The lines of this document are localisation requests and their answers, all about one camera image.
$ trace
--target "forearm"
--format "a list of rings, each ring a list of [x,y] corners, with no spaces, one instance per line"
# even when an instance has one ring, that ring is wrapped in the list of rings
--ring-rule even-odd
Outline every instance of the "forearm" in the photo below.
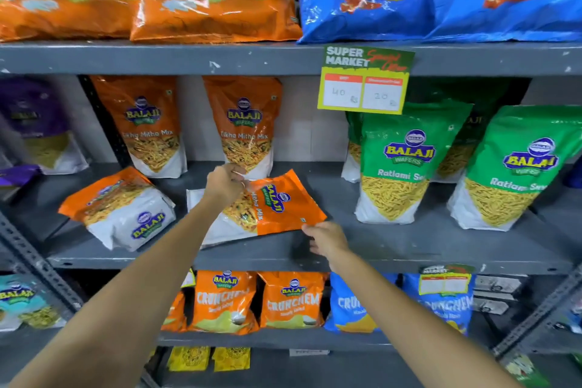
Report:
[[[339,251],[330,262],[426,388],[521,386],[490,354],[410,299],[359,256]]]
[[[111,380],[115,380],[115,374],[109,374],[109,387],[135,384],[156,344],[160,325],[221,210],[219,200],[202,199],[170,232],[93,296],[13,380],[11,387],[56,387],[57,384],[47,383],[47,375],[67,372],[67,366],[72,362],[78,365],[81,359],[105,359],[112,373],[121,372],[116,384]],[[44,380],[35,381],[35,375]],[[96,376],[94,372],[85,375],[91,381]]]

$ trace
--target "yellow packet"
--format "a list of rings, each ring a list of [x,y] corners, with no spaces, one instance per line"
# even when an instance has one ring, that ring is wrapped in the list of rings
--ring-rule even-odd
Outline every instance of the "yellow packet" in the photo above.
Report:
[[[248,370],[251,368],[251,349],[216,347],[212,360],[214,372]]]
[[[170,371],[204,371],[208,368],[210,347],[173,347],[168,369]]]

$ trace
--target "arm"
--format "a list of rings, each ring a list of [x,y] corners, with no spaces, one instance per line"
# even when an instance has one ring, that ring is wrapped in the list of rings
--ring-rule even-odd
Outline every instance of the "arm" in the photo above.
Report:
[[[311,251],[354,292],[426,388],[520,388],[485,350],[406,296],[348,247],[333,222],[304,226]]]
[[[135,387],[206,232],[244,189],[237,172],[234,164],[211,172],[200,203],[93,296],[10,388]]]

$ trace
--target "hand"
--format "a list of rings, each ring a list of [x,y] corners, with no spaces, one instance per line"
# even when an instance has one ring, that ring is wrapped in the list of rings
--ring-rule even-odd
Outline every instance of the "hand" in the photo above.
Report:
[[[217,199],[223,209],[229,207],[249,183],[243,177],[246,172],[235,163],[215,167],[206,178],[204,197]]]
[[[333,260],[337,253],[349,252],[350,247],[339,224],[331,221],[318,222],[314,226],[303,224],[303,233],[313,239],[309,242],[309,250],[316,255],[322,255],[329,261],[333,269]]]

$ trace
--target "supermarket price sign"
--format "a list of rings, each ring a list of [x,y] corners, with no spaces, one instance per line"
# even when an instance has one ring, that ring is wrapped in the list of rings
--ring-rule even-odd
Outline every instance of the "supermarket price sign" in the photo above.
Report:
[[[414,53],[325,45],[318,109],[401,114]]]

